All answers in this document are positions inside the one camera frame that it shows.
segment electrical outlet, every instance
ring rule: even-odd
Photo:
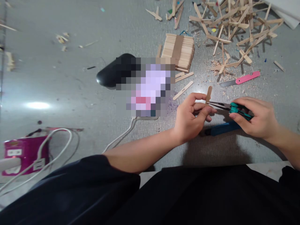
[[[33,165],[33,170],[42,169],[45,166],[45,158],[42,158],[40,160],[36,160]]]
[[[22,149],[11,149],[7,151],[7,156],[18,156],[22,155]]]

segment utility knife blade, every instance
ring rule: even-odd
[[[259,77],[259,76],[260,76],[260,72],[255,71],[255,72],[252,73],[252,75],[248,74],[248,75],[240,77],[236,80],[221,83],[220,85],[221,85],[221,87],[224,88],[224,87],[228,87],[228,86],[235,85],[235,84],[242,84],[246,81],[252,80],[252,79],[254,79],[256,77]]]

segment charging cable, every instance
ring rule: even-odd
[[[113,143],[115,143],[118,139],[120,139],[120,138],[126,136],[127,134],[129,134],[129,133],[131,132],[131,129],[133,128],[134,121],[135,121],[136,119],[137,119],[137,117],[132,117],[131,123],[130,123],[130,127],[127,129],[127,131],[125,131],[125,132],[124,132],[123,134],[121,134],[119,137],[117,137],[117,138],[114,139],[112,142],[110,142],[110,143],[106,146],[106,148],[104,149],[104,151],[102,152],[102,154],[105,153],[105,152],[108,150],[108,148],[109,148]]]
[[[68,131],[70,136],[69,136],[69,140],[68,142],[66,143],[65,147],[62,149],[62,151],[60,152],[60,154],[55,158],[53,159],[50,163],[48,163],[47,165],[45,165],[39,172],[37,172],[33,177],[29,178],[28,180],[24,181],[23,183],[21,183],[20,185],[8,190],[7,192],[3,193],[3,194],[0,194],[0,197],[5,195],[5,194],[8,194],[10,192],[12,192],[13,190],[21,187],[22,185],[26,184],[27,182],[29,182],[30,180],[32,180],[33,178],[35,178],[37,175],[39,175],[42,171],[44,171],[46,168],[48,168],[50,165],[52,165],[64,152],[65,150],[69,147],[71,141],[72,141],[72,138],[73,138],[73,134],[72,134],[72,131],[69,130],[69,129],[66,129],[66,128],[59,128],[59,129],[56,129],[54,131],[52,131],[47,137],[46,139],[42,142],[42,144],[40,145],[40,148],[38,149],[38,152],[37,152],[37,159],[36,161],[31,164],[30,166],[28,166],[25,170],[23,170],[21,173],[19,173],[17,176],[15,176],[14,178],[12,178],[9,182],[7,182],[5,185],[3,185],[3,187],[0,188],[0,193],[4,190],[4,188],[6,188],[8,185],[10,185],[12,182],[14,182],[18,177],[20,177],[21,175],[23,175],[26,171],[28,171],[31,167],[33,167],[35,165],[35,163],[37,161],[39,161],[41,159],[41,154],[42,154],[42,149],[44,147],[44,145],[46,144],[46,142],[51,138],[51,136],[53,134],[55,134],[56,132],[58,131],[61,131],[61,130],[64,130],[64,131]]]

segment hand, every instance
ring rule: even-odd
[[[237,122],[247,134],[268,140],[279,132],[279,124],[271,103],[252,97],[238,98],[233,102],[246,106],[254,114],[250,121],[237,113],[229,114],[229,117]]]
[[[180,144],[195,138],[202,130],[205,120],[209,122],[212,120],[209,113],[217,112],[216,109],[205,106],[204,103],[195,102],[196,99],[206,100],[206,94],[191,93],[177,108],[173,133]],[[196,111],[200,111],[197,117],[193,114]]]

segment floor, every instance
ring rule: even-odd
[[[291,30],[282,25],[276,31],[278,37],[273,39],[272,46],[266,41],[254,49],[251,54],[252,67],[243,64],[236,71],[238,76],[242,76],[260,69],[260,77],[233,88],[221,88],[216,82],[217,77],[209,71],[210,61],[218,59],[212,56],[215,44],[210,40],[204,44],[206,38],[202,28],[188,22],[189,15],[196,15],[192,3],[185,1],[179,28],[174,30],[174,20],[166,21],[164,16],[171,8],[171,2],[10,0],[12,7],[8,7],[4,0],[0,0],[3,23],[18,30],[0,30],[1,44],[6,51],[12,52],[16,61],[16,69],[7,72],[7,58],[1,56],[4,63],[1,64],[0,142],[23,137],[44,127],[84,128],[53,169],[66,162],[100,154],[108,143],[128,128],[131,118],[119,113],[125,110],[116,104],[119,93],[96,82],[97,72],[123,53],[154,57],[158,45],[164,43],[166,33],[180,34],[183,30],[188,30],[192,35],[200,31],[201,46],[195,47],[190,69],[195,75],[176,83],[174,92],[191,80],[194,81],[193,86],[177,100],[171,100],[167,117],[138,121],[122,143],[173,127],[176,108],[184,98],[191,92],[206,93],[210,85],[213,86],[214,101],[230,102],[237,97],[252,96],[272,102],[278,121],[298,132],[300,26]],[[156,6],[159,6],[162,22],[145,11],[155,11]],[[258,15],[263,18],[265,12],[258,12]],[[269,19],[274,18],[271,12]],[[56,35],[64,32],[70,34],[69,42],[65,44],[66,52],[61,51],[63,45],[56,40]],[[239,33],[239,38],[249,36],[249,33]],[[79,48],[94,41],[98,42]],[[226,46],[232,57],[230,62],[239,58],[235,47],[237,41],[233,38],[234,44]],[[276,71],[274,60],[286,69],[285,73]],[[41,108],[30,107],[29,103],[34,102],[42,103]],[[228,114],[220,112],[205,126],[228,120]],[[52,155],[58,155],[67,138],[67,134],[62,132],[52,139]],[[285,158],[278,149],[238,130],[217,137],[196,138],[172,150],[152,169],[159,171],[179,165],[223,166],[282,160]]]

